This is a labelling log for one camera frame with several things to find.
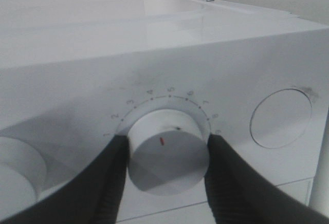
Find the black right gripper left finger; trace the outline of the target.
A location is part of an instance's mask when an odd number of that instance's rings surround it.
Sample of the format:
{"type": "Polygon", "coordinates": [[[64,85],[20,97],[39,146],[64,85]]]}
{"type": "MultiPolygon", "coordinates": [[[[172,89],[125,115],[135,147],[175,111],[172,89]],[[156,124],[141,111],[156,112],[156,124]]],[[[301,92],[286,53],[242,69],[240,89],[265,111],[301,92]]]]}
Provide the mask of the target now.
{"type": "Polygon", "coordinates": [[[116,223],[129,157],[127,136],[115,135],[92,163],[55,193],[3,223],[116,223]]]}

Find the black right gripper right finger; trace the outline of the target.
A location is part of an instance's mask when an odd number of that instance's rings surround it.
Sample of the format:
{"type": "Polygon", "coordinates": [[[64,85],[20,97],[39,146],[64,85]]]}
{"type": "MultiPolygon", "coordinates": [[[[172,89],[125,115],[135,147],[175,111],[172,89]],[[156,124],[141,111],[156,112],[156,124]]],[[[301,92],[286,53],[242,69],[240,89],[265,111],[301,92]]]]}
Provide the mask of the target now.
{"type": "Polygon", "coordinates": [[[207,146],[205,189],[216,223],[328,223],[256,172],[222,136],[211,134],[207,146]]]}

